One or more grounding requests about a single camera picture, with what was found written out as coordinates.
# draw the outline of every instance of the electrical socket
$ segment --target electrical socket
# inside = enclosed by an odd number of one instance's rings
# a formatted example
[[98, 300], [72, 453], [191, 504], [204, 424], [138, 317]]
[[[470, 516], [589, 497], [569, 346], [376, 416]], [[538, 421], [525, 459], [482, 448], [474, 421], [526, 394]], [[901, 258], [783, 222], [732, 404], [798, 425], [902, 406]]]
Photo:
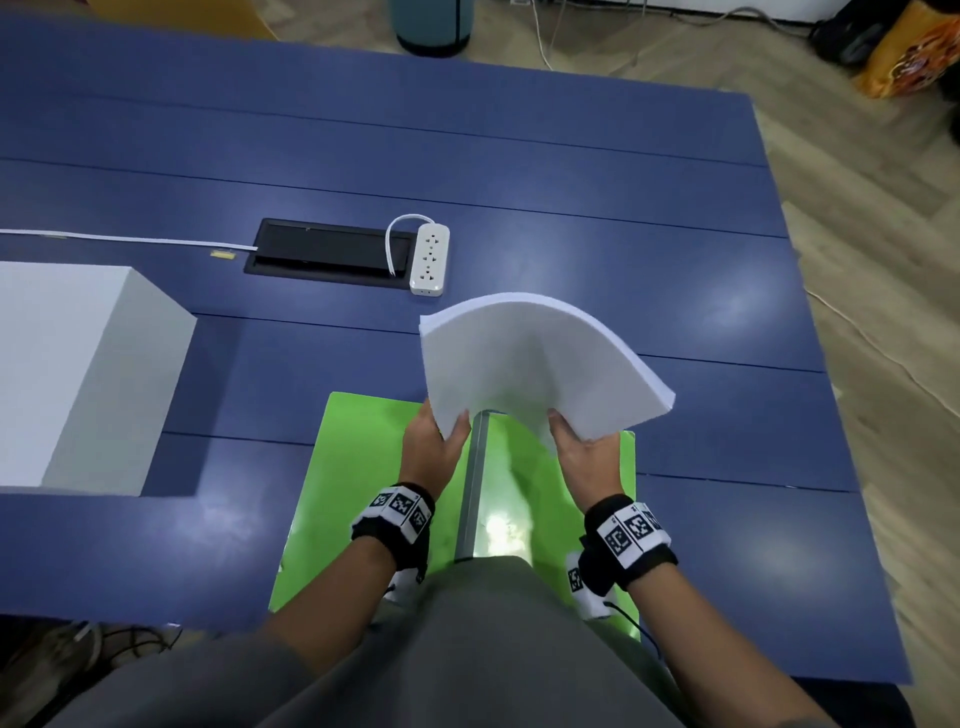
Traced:
[[410, 291], [415, 296], [440, 296], [444, 292], [450, 228], [438, 223], [421, 225], [410, 269]]

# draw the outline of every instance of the person's left forearm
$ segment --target person's left forearm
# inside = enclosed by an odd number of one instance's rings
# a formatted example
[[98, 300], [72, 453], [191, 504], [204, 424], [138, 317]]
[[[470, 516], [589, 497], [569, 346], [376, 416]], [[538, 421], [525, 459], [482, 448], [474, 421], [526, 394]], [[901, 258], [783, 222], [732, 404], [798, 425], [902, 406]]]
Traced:
[[360, 643], [394, 571], [390, 551], [361, 536], [273, 614], [263, 632], [290, 645], [322, 675]]

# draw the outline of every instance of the blue tabletop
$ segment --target blue tabletop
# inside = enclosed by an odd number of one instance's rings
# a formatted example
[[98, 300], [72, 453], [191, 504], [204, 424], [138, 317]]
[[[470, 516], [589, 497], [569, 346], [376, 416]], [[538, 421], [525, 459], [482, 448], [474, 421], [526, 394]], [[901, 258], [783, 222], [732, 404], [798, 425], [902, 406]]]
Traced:
[[329, 392], [419, 399], [419, 316], [519, 290], [677, 391], [636, 431], [638, 489], [707, 596], [795, 674], [907, 678], [745, 97], [0, 18], [0, 228], [250, 244], [264, 217], [404, 212], [451, 228], [439, 299], [0, 237], [0, 259], [131, 265], [199, 315], [145, 497], [2, 496], [0, 611], [257, 624]]

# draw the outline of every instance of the forearm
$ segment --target forearm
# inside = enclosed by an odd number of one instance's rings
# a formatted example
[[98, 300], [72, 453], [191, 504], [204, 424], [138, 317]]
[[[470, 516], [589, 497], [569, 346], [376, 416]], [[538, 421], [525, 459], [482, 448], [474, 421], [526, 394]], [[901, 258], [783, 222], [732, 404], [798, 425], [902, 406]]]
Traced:
[[674, 677], [716, 728], [773, 728], [827, 714], [714, 609], [671, 564], [629, 587]]
[[360, 643], [396, 571], [390, 551], [361, 536], [272, 615], [263, 632], [290, 645], [318, 675]]

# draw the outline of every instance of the box side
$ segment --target box side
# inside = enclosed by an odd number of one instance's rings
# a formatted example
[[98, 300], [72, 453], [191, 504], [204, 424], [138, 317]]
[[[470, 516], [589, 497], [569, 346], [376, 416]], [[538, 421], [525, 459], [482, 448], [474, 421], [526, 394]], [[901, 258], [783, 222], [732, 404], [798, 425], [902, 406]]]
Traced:
[[0, 487], [42, 483], [126, 271], [0, 261]]
[[190, 313], [130, 269], [44, 487], [140, 495], [195, 325]]

